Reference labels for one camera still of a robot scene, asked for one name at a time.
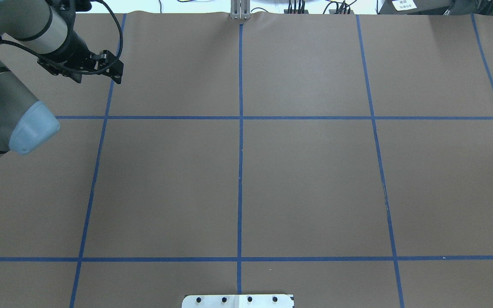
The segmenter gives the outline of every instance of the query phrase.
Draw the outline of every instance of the wire bundle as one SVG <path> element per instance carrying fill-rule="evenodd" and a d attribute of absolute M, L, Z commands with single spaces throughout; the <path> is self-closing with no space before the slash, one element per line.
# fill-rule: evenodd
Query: wire bundle
<path fill-rule="evenodd" d="M 294 0 L 294 8 L 292 6 L 292 0 L 288 0 L 288 14 L 305 14 L 305 12 L 306 0 L 298 0 L 298 2 Z"/>
<path fill-rule="evenodd" d="M 351 4 L 347 4 L 345 1 L 344 2 L 337 2 L 337 1 L 333 1 L 333 0 L 327 0 L 327 1 L 329 3 L 324 8 L 323 14 L 327 12 L 328 7 L 333 3 L 336 3 L 336 12 L 334 12 L 334 14 L 350 14 L 351 13 L 351 5 L 353 5 L 356 2 L 356 0 L 355 0 L 355 1 L 351 2 Z"/>

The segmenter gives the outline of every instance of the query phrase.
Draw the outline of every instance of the metal bracket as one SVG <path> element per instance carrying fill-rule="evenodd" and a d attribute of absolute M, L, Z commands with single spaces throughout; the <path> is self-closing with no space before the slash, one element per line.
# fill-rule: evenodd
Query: metal bracket
<path fill-rule="evenodd" d="M 250 0 L 231 0 L 231 19 L 250 19 Z"/>
<path fill-rule="evenodd" d="M 186 296 L 182 308 L 294 308 L 294 296 L 288 294 L 244 294 Z"/>

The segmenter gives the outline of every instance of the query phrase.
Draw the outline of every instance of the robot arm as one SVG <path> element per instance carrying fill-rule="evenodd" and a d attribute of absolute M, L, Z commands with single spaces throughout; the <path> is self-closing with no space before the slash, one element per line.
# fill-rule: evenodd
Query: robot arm
<path fill-rule="evenodd" d="M 108 8 L 102 0 L 97 2 Z M 90 8 L 87 0 L 0 0 L 0 43 L 21 47 L 37 56 L 49 73 L 77 83 L 83 74 L 104 74 L 121 83 L 123 40 L 113 12 L 121 39 L 117 56 L 107 50 L 94 54 L 74 31 L 75 12 Z M 19 43 L 2 40 L 4 33 Z M 59 127 L 45 104 L 0 61 L 0 156 L 9 150 L 27 154 Z"/>

